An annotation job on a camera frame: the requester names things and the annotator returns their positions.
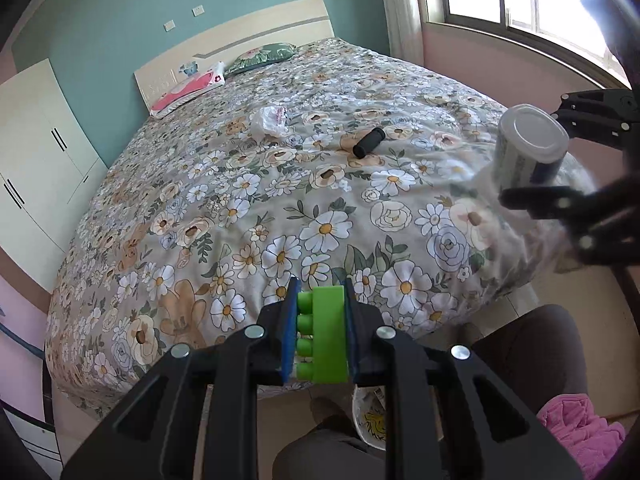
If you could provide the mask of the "white wall socket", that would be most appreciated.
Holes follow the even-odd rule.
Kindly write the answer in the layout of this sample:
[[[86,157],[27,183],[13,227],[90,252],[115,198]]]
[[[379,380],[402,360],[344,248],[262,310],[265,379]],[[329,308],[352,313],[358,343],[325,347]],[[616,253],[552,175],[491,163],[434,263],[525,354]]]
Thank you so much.
[[[204,6],[196,6],[195,8],[192,9],[192,14],[194,16],[194,18],[197,18],[198,16],[202,15],[205,13],[205,9]]]

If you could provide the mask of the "pink knitted garment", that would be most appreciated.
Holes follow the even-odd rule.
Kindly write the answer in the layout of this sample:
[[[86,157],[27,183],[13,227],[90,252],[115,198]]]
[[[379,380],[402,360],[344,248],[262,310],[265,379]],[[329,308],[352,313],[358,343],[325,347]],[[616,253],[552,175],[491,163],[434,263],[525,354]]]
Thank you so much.
[[[599,416],[585,393],[555,396],[537,419],[570,453],[585,479],[596,478],[626,439],[625,428]]]

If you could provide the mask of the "cream wooden headboard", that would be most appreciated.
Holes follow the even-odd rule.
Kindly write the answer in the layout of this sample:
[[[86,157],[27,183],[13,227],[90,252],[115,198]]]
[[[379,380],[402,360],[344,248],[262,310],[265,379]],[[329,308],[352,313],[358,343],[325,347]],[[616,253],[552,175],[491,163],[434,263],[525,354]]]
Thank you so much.
[[[143,103],[151,107],[166,91],[186,79],[183,65],[205,70],[230,64],[248,50],[288,42],[303,46],[332,38],[334,30],[323,0],[295,0],[245,14],[184,40],[134,72]]]

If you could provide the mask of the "window with frame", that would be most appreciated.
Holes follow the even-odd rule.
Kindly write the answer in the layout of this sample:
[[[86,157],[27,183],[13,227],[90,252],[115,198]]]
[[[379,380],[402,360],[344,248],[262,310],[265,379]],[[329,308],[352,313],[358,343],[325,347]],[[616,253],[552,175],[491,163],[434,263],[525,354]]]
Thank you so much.
[[[599,86],[629,87],[584,0],[423,0],[426,20],[537,51]]]

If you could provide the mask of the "floral bed sheet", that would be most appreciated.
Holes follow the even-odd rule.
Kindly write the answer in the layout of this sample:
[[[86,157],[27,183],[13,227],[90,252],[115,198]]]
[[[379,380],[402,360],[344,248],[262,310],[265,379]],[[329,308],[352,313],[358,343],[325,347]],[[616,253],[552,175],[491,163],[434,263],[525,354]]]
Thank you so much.
[[[288,112],[288,135],[250,115]],[[351,280],[415,337],[546,271],[577,268],[555,221],[502,209],[490,163],[504,108],[341,39],[235,75],[149,119],[81,217],[58,271],[46,362],[103,418],[172,346],[220,344],[302,289]],[[375,127],[386,138],[356,159]]]

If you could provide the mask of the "white curtain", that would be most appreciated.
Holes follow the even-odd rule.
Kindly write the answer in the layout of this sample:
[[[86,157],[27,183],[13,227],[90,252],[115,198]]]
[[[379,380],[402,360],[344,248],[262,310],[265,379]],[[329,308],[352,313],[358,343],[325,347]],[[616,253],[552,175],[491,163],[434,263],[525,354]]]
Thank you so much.
[[[390,55],[423,66],[424,45],[419,0],[383,0]]]

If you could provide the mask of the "white blue plastic jar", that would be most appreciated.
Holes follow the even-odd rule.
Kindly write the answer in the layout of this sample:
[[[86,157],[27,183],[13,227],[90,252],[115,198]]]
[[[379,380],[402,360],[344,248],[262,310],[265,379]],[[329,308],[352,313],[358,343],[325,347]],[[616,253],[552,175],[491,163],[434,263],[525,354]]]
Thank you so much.
[[[570,136],[551,115],[530,104],[508,108],[498,122],[492,178],[499,191],[552,185]]]

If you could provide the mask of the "white plastic bag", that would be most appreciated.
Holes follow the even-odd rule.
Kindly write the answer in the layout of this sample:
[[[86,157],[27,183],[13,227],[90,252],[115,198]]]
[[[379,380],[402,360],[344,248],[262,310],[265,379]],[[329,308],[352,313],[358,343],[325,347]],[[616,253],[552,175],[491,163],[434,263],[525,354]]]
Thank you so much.
[[[288,135],[288,112],[283,106],[265,106],[250,115],[250,137],[262,142],[266,136],[283,138]]]

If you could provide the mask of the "white wardrobe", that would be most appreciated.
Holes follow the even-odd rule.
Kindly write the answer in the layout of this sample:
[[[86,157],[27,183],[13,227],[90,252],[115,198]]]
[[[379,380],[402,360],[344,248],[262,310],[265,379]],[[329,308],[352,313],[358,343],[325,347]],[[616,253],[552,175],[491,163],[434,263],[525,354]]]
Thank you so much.
[[[106,166],[70,109],[49,60],[4,82],[0,106],[1,248],[52,292]]]

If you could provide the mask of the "pink white pillow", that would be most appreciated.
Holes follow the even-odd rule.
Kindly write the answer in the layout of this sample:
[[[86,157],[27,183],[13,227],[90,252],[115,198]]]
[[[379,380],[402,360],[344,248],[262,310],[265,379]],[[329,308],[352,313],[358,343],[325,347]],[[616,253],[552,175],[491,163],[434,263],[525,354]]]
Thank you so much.
[[[223,85],[224,62],[218,62],[205,72],[196,72],[169,89],[151,106],[150,116],[162,119],[187,102]]]

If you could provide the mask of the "green leaf pillow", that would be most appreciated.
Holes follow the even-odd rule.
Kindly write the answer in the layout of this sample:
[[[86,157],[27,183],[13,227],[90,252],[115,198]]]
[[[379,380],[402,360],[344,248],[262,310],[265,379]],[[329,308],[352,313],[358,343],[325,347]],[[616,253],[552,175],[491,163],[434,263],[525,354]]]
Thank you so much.
[[[289,44],[288,42],[264,44],[261,47],[240,54],[224,69],[224,76],[229,78],[250,70],[256,70],[256,68],[287,61],[292,58],[297,50],[298,47],[295,44]]]

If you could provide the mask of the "green toy building block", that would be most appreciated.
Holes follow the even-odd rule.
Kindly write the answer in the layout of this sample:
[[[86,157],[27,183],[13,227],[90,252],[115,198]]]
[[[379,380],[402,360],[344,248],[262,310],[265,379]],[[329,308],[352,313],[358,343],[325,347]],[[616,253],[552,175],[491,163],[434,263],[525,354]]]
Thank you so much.
[[[345,293],[342,286],[316,287],[297,295],[295,375],[302,382],[348,382]]]

